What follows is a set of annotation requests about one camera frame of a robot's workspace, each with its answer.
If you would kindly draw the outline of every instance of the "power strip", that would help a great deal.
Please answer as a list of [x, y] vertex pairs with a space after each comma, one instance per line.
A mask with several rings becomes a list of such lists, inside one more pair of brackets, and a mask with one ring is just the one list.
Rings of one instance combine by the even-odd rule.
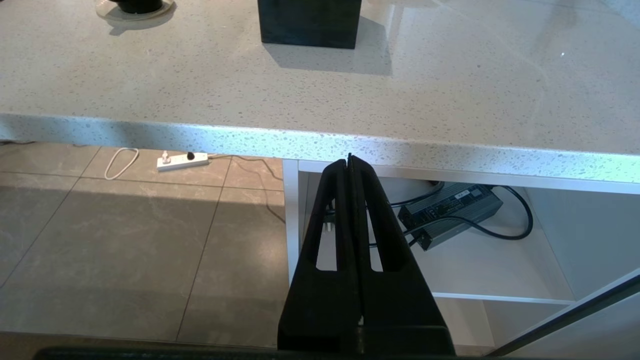
[[188, 167], [199, 167], [202, 165], [209, 164], [209, 155], [206, 152], [193, 152], [193, 159], [188, 159], [188, 154], [182, 155], [173, 155], [167, 157], [169, 160], [168, 163], [163, 163], [162, 158], [158, 158], [157, 160], [157, 169], [158, 172], [162, 171], [170, 171], [170, 170], [178, 170], [181, 168]]

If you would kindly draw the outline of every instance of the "white cable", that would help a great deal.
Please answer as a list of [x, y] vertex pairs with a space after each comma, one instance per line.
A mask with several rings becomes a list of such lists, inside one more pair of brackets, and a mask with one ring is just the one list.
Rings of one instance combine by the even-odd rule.
[[[135, 151], [136, 154], [133, 156], [133, 159], [131, 159], [131, 161], [127, 164], [127, 166], [125, 166], [124, 168], [122, 168], [122, 170], [115, 174], [115, 176], [109, 177], [107, 175], [107, 173], [109, 172], [109, 169], [111, 169], [111, 166], [113, 165], [113, 161], [116, 160], [116, 157], [118, 156], [118, 154], [120, 154], [120, 151], [123, 150], [131, 150], [131, 151]], [[109, 165], [107, 165], [107, 169], [104, 170], [104, 178], [107, 180], [114, 180], [117, 179], [120, 175], [122, 175], [122, 173], [124, 173], [131, 165], [133, 165], [133, 163], [136, 161], [136, 159], [138, 159], [138, 155], [140, 155], [140, 150], [138, 149], [134, 149], [132, 147], [121, 147], [118, 149], [118, 151], [116, 151], [116, 153], [113, 155], [113, 157], [111, 158], [111, 161], [109, 161]]]

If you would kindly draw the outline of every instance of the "quartz countertop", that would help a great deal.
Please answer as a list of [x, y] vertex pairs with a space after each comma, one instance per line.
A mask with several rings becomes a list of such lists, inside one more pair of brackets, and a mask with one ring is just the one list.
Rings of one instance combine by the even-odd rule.
[[346, 50], [262, 44], [255, 0], [94, 5], [0, 2], [0, 138], [640, 183], [630, 10], [363, 0]]

